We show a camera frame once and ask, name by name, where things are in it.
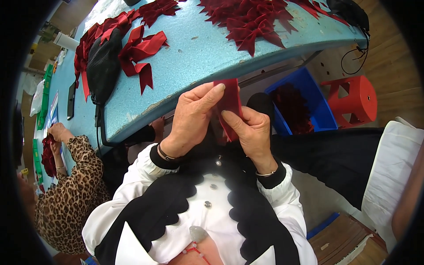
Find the leopard print blouse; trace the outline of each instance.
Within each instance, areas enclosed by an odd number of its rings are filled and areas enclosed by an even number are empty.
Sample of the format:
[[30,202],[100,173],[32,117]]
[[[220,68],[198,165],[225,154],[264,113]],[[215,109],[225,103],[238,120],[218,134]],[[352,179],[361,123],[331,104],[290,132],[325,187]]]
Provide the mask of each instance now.
[[103,163],[87,136],[70,138],[67,147],[76,165],[71,176],[57,172],[57,186],[38,198],[35,228],[57,251],[82,254],[86,251],[82,228],[90,213],[110,196],[101,179]]

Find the blue crate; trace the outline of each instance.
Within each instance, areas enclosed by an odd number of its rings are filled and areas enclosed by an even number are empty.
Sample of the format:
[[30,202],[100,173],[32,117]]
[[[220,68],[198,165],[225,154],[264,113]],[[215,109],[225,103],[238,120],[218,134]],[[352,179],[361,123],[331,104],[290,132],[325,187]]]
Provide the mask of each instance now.
[[[311,123],[314,125],[314,131],[328,131],[337,130],[337,123],[334,119],[333,113],[327,104],[322,92],[315,82],[314,78],[305,67],[289,74],[275,84],[265,89],[266,94],[277,89],[277,87],[291,83],[296,89],[299,89],[302,97],[307,100],[306,106],[311,112]],[[274,105],[275,109],[275,122],[274,128],[279,135],[291,135],[292,132],[285,122],[280,111]]]

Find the red plastic stool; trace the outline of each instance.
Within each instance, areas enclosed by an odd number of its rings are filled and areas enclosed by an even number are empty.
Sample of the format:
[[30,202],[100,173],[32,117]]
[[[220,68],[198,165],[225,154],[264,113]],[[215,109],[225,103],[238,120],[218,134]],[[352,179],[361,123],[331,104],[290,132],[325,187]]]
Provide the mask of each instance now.
[[[340,125],[339,129],[351,128],[375,121],[377,117],[377,96],[370,81],[363,75],[322,82],[321,85],[331,85],[327,103],[334,118]],[[349,94],[338,97],[339,87]],[[342,115],[351,113],[347,121]]]

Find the pearl button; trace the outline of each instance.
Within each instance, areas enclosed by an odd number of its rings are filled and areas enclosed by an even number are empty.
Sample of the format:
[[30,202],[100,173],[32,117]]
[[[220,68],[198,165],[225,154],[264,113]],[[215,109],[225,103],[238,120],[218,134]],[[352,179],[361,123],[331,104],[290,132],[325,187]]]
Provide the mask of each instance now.
[[206,208],[210,208],[212,207],[212,203],[210,201],[205,201],[205,203],[203,204]]

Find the blue foam table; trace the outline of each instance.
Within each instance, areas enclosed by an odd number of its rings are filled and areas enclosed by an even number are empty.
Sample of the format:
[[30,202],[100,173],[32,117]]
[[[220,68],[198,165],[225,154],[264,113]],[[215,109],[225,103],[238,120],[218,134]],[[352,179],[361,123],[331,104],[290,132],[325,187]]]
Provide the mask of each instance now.
[[[149,2],[152,0],[141,0],[128,10],[138,9]],[[127,77],[121,72],[105,107],[108,140],[119,142],[131,136],[143,126],[173,110],[180,94],[199,84],[240,77],[313,51],[354,43],[361,47],[366,44],[366,38],[358,28],[348,27],[324,15],[316,19],[298,5],[288,2],[286,9],[293,15],[291,24],[298,32],[289,34],[276,20],[275,31],[280,35],[286,49],[257,38],[255,56],[251,57],[247,51],[237,51],[234,41],[225,38],[229,34],[226,28],[204,21],[208,17],[205,13],[199,13],[203,9],[197,6],[199,3],[199,0],[179,2],[181,10],[175,16],[159,16],[151,28],[145,28],[144,36],[163,30],[170,46],[162,47],[156,55],[141,61],[151,64],[154,86],[153,90],[146,87],[142,96],[139,77]],[[138,27],[140,22],[141,19],[135,20],[131,30]],[[84,24],[85,21],[78,28],[75,39],[82,37]],[[131,30],[123,38],[123,45],[127,43]],[[96,148],[95,105],[90,98],[85,102],[82,85],[75,93],[74,118],[67,121],[68,88],[75,80],[74,56],[74,52],[68,51],[63,64],[57,67],[50,84],[49,104],[56,91],[59,91],[59,121],[74,135],[87,135]],[[42,150],[41,139],[39,150]],[[69,151],[65,151],[65,160],[70,172],[75,163]]]

